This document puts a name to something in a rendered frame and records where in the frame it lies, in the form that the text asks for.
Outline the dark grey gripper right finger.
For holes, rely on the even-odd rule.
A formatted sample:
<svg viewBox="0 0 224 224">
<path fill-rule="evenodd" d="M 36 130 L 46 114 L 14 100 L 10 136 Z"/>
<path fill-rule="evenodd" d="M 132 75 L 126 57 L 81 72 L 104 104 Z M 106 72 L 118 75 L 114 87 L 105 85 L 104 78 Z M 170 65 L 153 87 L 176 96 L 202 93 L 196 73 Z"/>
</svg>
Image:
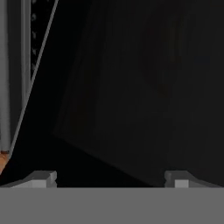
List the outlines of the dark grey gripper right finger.
<svg viewBox="0 0 224 224">
<path fill-rule="evenodd" d="M 188 171 L 166 171 L 164 178 L 164 186 L 168 188 L 220 188 L 219 185 L 195 178 Z"/>
</svg>

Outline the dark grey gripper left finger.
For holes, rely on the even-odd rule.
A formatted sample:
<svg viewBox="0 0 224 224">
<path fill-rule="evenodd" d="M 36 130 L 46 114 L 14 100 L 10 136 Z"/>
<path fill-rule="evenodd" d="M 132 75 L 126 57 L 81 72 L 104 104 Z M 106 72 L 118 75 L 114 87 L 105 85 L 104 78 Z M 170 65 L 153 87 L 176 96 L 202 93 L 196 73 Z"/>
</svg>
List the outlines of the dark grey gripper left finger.
<svg viewBox="0 0 224 224">
<path fill-rule="evenodd" d="M 1 188 L 56 188 L 56 171 L 34 171 L 24 179 L 1 185 Z"/>
</svg>

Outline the black microwave oven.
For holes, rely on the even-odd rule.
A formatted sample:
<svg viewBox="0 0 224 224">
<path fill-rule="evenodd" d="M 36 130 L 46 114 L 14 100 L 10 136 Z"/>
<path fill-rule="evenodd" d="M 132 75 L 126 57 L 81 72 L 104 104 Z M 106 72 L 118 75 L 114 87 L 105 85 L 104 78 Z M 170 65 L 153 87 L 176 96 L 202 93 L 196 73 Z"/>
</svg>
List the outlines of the black microwave oven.
<svg viewBox="0 0 224 224">
<path fill-rule="evenodd" d="M 224 187 L 224 0 L 59 0 L 0 186 Z"/>
</svg>

